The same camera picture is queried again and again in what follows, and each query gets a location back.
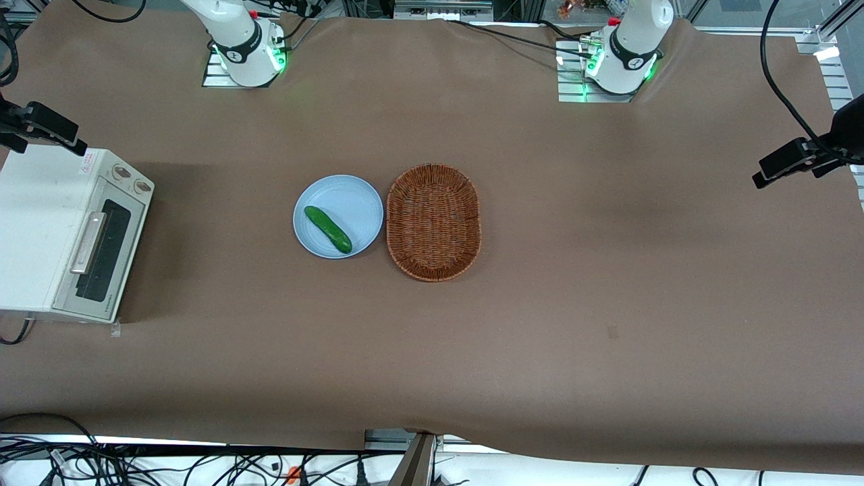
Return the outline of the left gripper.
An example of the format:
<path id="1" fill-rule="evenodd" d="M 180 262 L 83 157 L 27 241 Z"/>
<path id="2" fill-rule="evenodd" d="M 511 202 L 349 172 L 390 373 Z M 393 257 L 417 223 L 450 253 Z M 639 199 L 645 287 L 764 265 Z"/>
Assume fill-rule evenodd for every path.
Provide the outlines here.
<path id="1" fill-rule="evenodd" d="M 863 94 L 849 101 L 834 114 L 830 127 L 830 148 L 852 164 L 863 162 Z M 842 167 L 842 158 L 819 152 L 813 159 L 812 175 L 823 178 Z"/>

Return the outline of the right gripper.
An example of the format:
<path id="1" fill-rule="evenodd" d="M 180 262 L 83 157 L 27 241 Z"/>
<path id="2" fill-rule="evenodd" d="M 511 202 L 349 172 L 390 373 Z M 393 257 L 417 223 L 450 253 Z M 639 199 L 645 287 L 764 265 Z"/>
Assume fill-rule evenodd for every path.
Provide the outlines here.
<path id="1" fill-rule="evenodd" d="M 1 96 L 1 133 L 0 144 L 16 153 L 24 153 L 28 141 L 21 136 L 30 135 L 28 115 L 31 108 L 28 105 L 20 107 L 16 103 L 6 101 Z"/>

